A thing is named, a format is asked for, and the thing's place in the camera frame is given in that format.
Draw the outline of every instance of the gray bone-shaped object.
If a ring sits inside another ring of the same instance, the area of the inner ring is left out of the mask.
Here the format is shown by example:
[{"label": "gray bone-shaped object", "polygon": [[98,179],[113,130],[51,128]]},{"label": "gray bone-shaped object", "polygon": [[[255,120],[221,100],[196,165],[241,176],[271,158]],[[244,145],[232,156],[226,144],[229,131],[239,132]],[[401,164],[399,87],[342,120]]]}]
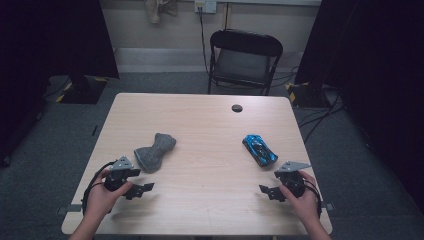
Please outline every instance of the gray bone-shaped object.
[{"label": "gray bone-shaped object", "polygon": [[165,153],[171,151],[177,140],[168,134],[156,133],[155,143],[151,147],[142,147],[134,150],[140,166],[148,173],[154,173],[162,166]]}]

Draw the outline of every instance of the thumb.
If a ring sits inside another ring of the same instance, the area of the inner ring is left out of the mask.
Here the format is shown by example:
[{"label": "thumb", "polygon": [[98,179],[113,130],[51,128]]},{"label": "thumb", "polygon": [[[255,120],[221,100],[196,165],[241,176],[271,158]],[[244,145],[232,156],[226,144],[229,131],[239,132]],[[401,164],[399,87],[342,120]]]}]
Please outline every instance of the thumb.
[{"label": "thumb", "polygon": [[296,197],[293,195],[293,193],[290,192],[290,190],[284,186],[283,184],[280,185],[280,191],[281,193],[283,193],[283,195],[291,202],[293,203],[294,201],[296,201]]},{"label": "thumb", "polygon": [[113,193],[116,198],[119,198],[120,196],[124,195],[128,190],[131,189],[133,183],[128,181],[124,185],[122,185],[120,188],[116,189]]}]

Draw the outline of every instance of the table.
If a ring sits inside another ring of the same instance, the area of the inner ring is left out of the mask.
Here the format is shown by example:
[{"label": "table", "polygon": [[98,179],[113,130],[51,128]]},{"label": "table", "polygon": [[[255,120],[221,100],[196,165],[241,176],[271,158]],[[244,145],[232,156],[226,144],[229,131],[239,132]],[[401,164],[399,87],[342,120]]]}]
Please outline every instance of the table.
[{"label": "table", "polygon": [[[236,113],[232,106],[243,111]],[[159,171],[141,173],[136,184],[155,183],[141,198],[118,199],[98,234],[126,235],[298,235],[306,234],[290,203],[271,201],[259,185],[281,183],[274,171],[286,161],[310,163],[288,99],[264,96],[121,93],[110,109],[72,204],[80,204],[94,173],[105,163],[149,147],[156,133],[177,140]],[[279,156],[261,168],[242,144],[260,135]],[[313,169],[305,170],[314,176]],[[71,234],[82,213],[68,212],[62,225]],[[332,231],[326,209],[321,222]]]}]

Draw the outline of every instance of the chair backrest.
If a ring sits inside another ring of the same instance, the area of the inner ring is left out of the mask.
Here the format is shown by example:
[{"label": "chair backrest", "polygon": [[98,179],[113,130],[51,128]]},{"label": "chair backrest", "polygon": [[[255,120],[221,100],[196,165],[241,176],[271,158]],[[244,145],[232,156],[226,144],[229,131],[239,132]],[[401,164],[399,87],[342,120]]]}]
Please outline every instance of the chair backrest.
[{"label": "chair backrest", "polygon": [[270,57],[280,57],[283,53],[283,45],[276,38],[235,29],[224,29],[213,33],[210,44],[212,52],[214,47],[217,47]]}]

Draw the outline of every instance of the forearm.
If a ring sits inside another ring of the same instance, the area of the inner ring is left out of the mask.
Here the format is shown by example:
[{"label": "forearm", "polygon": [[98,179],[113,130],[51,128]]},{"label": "forearm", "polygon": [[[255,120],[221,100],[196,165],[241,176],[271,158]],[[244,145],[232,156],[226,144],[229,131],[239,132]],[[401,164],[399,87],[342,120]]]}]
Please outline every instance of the forearm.
[{"label": "forearm", "polygon": [[330,235],[328,235],[319,219],[302,221],[302,223],[305,226],[311,240],[331,240]]},{"label": "forearm", "polygon": [[101,216],[85,215],[69,239],[92,240],[102,220]]}]

